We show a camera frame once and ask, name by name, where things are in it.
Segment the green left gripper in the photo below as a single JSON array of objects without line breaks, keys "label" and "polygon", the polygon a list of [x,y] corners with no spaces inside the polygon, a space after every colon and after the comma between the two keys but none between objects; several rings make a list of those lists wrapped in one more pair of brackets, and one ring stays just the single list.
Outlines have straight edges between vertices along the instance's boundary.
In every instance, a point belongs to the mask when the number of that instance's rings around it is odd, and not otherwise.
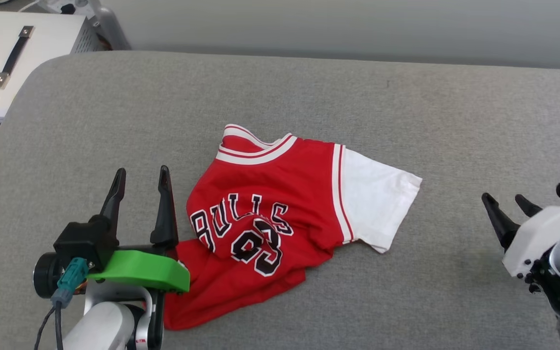
[{"label": "green left gripper", "polygon": [[[98,215],[101,237],[117,239],[120,204],[126,188],[126,169],[119,168]],[[177,217],[169,168],[160,167],[158,177],[160,199],[156,224],[150,242],[155,246],[175,247],[178,242]],[[163,292],[186,293],[190,290],[190,273],[180,262],[169,256],[140,250],[116,250],[103,272],[92,273],[79,286],[77,295],[93,281],[110,281],[129,286],[140,286]]]}]

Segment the white partition panel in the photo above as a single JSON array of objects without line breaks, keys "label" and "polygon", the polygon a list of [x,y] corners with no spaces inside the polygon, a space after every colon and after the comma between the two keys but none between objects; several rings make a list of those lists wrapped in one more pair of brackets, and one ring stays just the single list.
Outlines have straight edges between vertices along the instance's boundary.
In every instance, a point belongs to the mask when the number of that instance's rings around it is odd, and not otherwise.
[{"label": "white partition panel", "polygon": [[560,0],[105,0],[132,50],[560,69]]}]

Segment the white power strip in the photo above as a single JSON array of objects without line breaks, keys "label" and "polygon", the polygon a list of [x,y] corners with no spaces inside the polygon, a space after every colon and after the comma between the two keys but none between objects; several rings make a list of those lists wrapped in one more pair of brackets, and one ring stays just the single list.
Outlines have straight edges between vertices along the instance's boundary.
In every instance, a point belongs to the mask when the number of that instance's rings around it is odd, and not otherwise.
[{"label": "white power strip", "polygon": [[95,15],[90,0],[40,0],[38,5],[53,14],[76,14],[87,18]]}]

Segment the grey partition foot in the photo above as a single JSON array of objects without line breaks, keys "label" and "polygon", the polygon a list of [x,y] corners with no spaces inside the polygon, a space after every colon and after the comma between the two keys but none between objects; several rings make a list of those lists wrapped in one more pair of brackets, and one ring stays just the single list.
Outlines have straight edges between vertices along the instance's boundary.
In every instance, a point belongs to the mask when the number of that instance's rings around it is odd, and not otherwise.
[{"label": "grey partition foot", "polygon": [[115,13],[103,4],[105,0],[88,0],[88,2],[100,23],[102,36],[106,38],[111,48],[114,51],[130,51],[131,46],[127,42]]}]

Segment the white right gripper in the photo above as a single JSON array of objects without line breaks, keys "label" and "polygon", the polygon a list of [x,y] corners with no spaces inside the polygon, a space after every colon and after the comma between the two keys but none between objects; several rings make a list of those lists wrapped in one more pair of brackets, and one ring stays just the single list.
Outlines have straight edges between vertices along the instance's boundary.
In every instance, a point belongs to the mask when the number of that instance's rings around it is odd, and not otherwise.
[{"label": "white right gripper", "polygon": [[505,251],[502,260],[512,277],[526,275],[546,251],[560,241],[560,206],[542,208],[524,195],[515,195],[515,202],[529,219],[522,225],[511,220],[489,193],[482,193],[482,202]]}]

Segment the red and white basketball jersey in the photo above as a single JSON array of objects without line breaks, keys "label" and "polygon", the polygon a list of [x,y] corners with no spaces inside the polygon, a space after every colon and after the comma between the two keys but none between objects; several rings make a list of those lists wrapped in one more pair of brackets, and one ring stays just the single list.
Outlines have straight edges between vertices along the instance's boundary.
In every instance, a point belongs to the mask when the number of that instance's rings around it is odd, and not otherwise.
[{"label": "red and white basketball jersey", "polygon": [[191,285],[165,297],[165,328],[191,329],[287,292],[340,246],[387,252],[421,183],[342,144],[292,134],[264,142],[227,124],[186,203],[195,239],[174,258]]}]

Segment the white metal equipment case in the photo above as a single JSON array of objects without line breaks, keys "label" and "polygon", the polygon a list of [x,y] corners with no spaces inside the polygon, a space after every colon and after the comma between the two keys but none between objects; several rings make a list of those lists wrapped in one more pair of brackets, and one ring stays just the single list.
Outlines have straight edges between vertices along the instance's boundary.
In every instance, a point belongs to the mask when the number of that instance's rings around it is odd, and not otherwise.
[{"label": "white metal equipment case", "polygon": [[34,31],[6,88],[0,89],[0,124],[19,89],[38,66],[53,58],[105,49],[85,16],[0,12],[0,71],[24,26],[34,26]]}]

